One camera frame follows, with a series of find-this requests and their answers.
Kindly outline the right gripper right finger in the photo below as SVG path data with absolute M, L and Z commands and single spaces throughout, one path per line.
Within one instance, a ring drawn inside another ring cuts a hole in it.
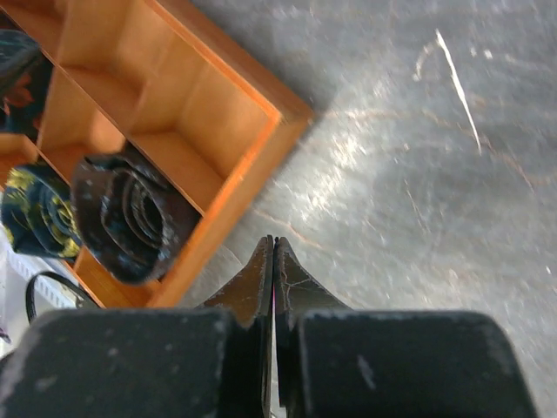
M 348 409 L 349 308 L 301 265 L 287 238 L 273 254 L 279 403 L 287 409 Z

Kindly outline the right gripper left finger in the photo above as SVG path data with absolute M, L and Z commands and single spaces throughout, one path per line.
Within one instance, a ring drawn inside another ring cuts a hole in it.
M 272 372 L 273 237 L 264 236 L 247 264 L 198 306 L 223 308 L 235 325 L 226 345 L 220 417 L 268 417 Z

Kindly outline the wooden compartment tray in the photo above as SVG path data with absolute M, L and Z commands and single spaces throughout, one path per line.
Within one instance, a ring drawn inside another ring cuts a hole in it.
M 1 172 L 69 179 L 90 152 L 139 149 L 200 213 L 161 280 L 127 286 L 83 248 L 70 272 L 102 307 L 170 307 L 312 120 L 311 108 L 187 1 L 4 1 L 54 71 L 38 138 L 1 137 Z

